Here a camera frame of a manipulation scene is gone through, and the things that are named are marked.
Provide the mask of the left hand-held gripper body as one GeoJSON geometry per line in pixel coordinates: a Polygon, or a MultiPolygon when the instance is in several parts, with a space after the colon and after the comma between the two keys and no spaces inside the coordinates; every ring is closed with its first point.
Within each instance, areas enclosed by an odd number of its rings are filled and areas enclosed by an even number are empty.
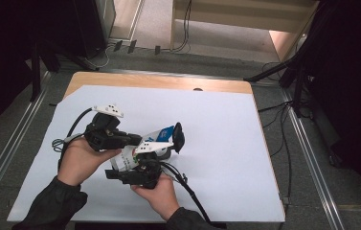
{"type": "Polygon", "coordinates": [[[127,144],[126,134],[117,129],[122,111],[114,104],[95,105],[93,110],[97,114],[84,132],[90,147],[95,151],[122,149],[127,144]]]}

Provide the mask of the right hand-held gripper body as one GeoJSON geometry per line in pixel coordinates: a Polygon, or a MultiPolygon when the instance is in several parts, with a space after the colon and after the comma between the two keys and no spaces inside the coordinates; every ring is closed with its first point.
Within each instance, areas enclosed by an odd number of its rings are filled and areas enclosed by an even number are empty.
{"type": "Polygon", "coordinates": [[[172,142],[143,142],[135,149],[137,166],[122,173],[122,182],[153,189],[161,174],[161,157],[159,151],[170,151],[172,142]]]}

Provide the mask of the blue and white milk carton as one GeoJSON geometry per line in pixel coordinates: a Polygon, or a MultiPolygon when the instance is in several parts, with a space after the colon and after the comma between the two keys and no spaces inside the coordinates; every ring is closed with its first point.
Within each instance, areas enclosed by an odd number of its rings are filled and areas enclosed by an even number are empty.
{"type": "Polygon", "coordinates": [[[140,144],[126,146],[120,154],[110,159],[112,169],[118,172],[134,170],[147,153],[155,153],[158,160],[168,159],[169,151],[174,146],[173,131],[174,126],[168,126],[144,135],[140,144]]]}

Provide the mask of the person's right hand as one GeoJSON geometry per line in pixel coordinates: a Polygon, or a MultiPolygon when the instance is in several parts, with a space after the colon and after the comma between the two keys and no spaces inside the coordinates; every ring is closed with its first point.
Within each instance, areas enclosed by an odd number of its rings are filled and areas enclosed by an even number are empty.
{"type": "Polygon", "coordinates": [[[132,185],[131,190],[144,198],[163,220],[169,220],[180,208],[174,191],[173,181],[165,174],[160,175],[154,189],[132,185]]]}

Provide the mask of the person's left hand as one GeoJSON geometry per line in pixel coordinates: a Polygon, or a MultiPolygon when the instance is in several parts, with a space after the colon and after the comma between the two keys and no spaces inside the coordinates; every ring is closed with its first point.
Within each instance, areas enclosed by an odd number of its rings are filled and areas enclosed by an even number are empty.
{"type": "Polygon", "coordinates": [[[89,178],[101,164],[120,152],[120,149],[98,152],[93,150],[84,138],[78,138],[72,141],[65,151],[57,179],[67,185],[78,186],[89,178]]]}

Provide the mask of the white paper sheet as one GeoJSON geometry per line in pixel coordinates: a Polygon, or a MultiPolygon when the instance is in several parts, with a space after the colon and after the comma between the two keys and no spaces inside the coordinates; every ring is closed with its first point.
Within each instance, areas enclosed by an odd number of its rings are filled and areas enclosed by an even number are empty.
{"type": "Polygon", "coordinates": [[[84,85],[56,107],[41,148],[8,216],[20,221],[56,175],[51,146],[68,132],[84,131],[92,105],[116,105],[119,128],[140,135],[182,125],[185,145],[170,163],[188,178],[196,196],[175,187],[180,204],[204,208],[212,221],[282,222],[281,196],[252,95],[192,90],[84,85]]]}

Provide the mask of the black tripod stand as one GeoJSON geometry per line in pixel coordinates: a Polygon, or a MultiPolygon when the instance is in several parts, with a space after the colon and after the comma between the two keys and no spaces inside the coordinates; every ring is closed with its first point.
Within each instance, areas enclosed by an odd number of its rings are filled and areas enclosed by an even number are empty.
{"type": "Polygon", "coordinates": [[[41,92],[40,62],[43,62],[47,69],[51,72],[57,72],[60,68],[60,64],[57,60],[56,54],[62,54],[84,70],[99,70],[99,67],[91,67],[72,53],[44,38],[35,38],[32,41],[31,54],[33,86],[31,102],[35,101],[41,92]]]}
{"type": "Polygon", "coordinates": [[[302,118],[304,114],[301,112],[303,103],[301,101],[302,91],[305,82],[305,51],[299,50],[293,57],[286,61],[279,63],[278,65],[255,75],[254,77],[244,78],[247,82],[261,81],[273,74],[284,71],[279,79],[279,86],[281,88],[288,88],[293,82],[295,82],[294,95],[292,99],[292,108],[297,117],[302,118]]]}

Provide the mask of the grey cabinet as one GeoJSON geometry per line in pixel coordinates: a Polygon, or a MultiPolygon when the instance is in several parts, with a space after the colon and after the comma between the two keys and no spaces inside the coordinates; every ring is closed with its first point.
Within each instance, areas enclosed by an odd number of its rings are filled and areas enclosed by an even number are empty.
{"type": "Polygon", "coordinates": [[[103,36],[108,40],[116,18],[114,0],[95,0],[95,2],[102,25],[103,36]]]}

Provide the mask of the light wooden shelf unit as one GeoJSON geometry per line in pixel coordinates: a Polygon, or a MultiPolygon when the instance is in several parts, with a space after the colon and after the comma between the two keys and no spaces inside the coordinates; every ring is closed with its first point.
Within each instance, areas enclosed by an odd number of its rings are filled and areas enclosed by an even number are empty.
{"type": "Polygon", "coordinates": [[[320,0],[192,0],[191,21],[268,30],[285,61],[309,28],[320,0]]]}

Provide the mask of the metal floor rail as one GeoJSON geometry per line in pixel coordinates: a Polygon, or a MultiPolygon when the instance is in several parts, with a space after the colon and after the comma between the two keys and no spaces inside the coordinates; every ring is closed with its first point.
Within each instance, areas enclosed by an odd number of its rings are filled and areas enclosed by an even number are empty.
{"type": "Polygon", "coordinates": [[[37,98],[28,104],[22,115],[22,118],[19,120],[15,130],[11,134],[11,137],[8,139],[8,142],[2,149],[0,153],[0,181],[3,178],[9,164],[11,163],[14,154],[19,148],[19,145],[24,138],[28,128],[30,127],[38,109],[42,105],[42,102],[48,91],[48,84],[51,79],[52,73],[46,71],[43,77],[40,79],[42,89],[39,91],[37,98]]]}
{"type": "Polygon", "coordinates": [[[346,230],[333,195],[330,192],[327,181],[325,180],[323,172],[318,164],[313,147],[306,135],[302,119],[296,115],[292,108],[288,110],[288,113],[295,129],[296,136],[299,140],[318,197],[322,203],[329,227],[331,230],[346,230]]]}

